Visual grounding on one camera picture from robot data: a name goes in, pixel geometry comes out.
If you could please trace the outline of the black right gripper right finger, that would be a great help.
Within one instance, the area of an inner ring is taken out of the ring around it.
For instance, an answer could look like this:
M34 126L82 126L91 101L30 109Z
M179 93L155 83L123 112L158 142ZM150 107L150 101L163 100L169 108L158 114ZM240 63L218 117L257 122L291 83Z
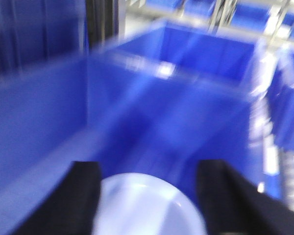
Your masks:
M294 211L223 160L200 160L196 195L209 235L294 235Z

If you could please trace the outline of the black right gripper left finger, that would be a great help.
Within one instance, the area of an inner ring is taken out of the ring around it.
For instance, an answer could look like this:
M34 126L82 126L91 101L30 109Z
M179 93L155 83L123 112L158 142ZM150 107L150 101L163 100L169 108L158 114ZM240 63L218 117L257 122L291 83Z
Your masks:
M13 233L90 235L100 194L99 163L74 161L58 186Z

